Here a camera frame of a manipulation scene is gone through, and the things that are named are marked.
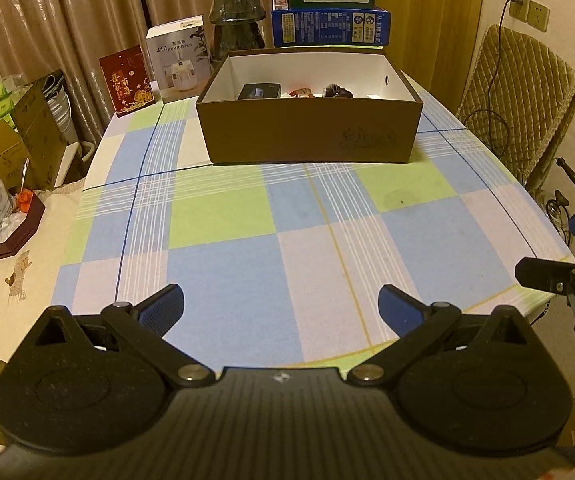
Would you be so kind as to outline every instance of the black object in box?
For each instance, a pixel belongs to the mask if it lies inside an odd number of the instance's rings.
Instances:
[[[251,83],[244,85],[239,99],[276,99],[281,97],[281,85],[276,83]]]

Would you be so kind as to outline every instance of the dark glass vase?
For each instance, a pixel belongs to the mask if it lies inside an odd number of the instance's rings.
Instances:
[[[258,24],[265,15],[261,0],[213,0],[210,10],[210,22],[215,25],[210,51],[212,67],[230,51],[265,48]]]

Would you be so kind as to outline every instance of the stacked boxes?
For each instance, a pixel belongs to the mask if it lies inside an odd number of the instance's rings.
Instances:
[[[391,15],[375,0],[274,0],[275,46],[385,46]]]

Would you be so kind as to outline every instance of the green square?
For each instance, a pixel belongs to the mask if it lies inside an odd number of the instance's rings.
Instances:
[[[170,249],[275,232],[258,166],[209,166],[176,174]]]
[[[79,264],[84,260],[85,246],[87,245],[94,217],[75,220],[70,228],[66,252],[62,265]]]
[[[379,343],[371,348],[366,348],[364,350],[359,350],[356,352],[351,352],[349,354],[343,354],[336,357],[330,357],[329,359],[323,359],[321,361],[310,361],[303,364],[288,365],[289,368],[338,368],[341,375],[346,378],[347,373],[352,370],[356,365],[361,364],[363,361],[370,359],[374,355],[378,354],[380,351],[389,347],[393,341],[386,341],[384,343]]]
[[[416,150],[408,164],[356,164],[355,170],[381,213],[457,196],[432,161]]]
[[[167,124],[187,119],[193,103],[194,101],[191,99],[182,99],[180,101],[168,103],[164,106],[164,110],[161,112],[158,124]]]
[[[92,222],[99,206],[103,188],[86,189],[79,202],[76,218],[72,222],[66,251],[63,256],[63,265],[78,264],[84,260],[85,246],[87,245]]]
[[[128,131],[133,132],[135,130],[142,130],[143,128],[156,126],[163,107],[164,102],[159,101],[147,108],[132,112],[130,114],[130,126],[128,127]]]

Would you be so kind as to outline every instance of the blue box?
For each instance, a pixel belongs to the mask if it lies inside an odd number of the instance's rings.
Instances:
[[[274,46],[354,45],[386,46],[390,41],[390,13],[374,9],[288,9],[274,0]]]

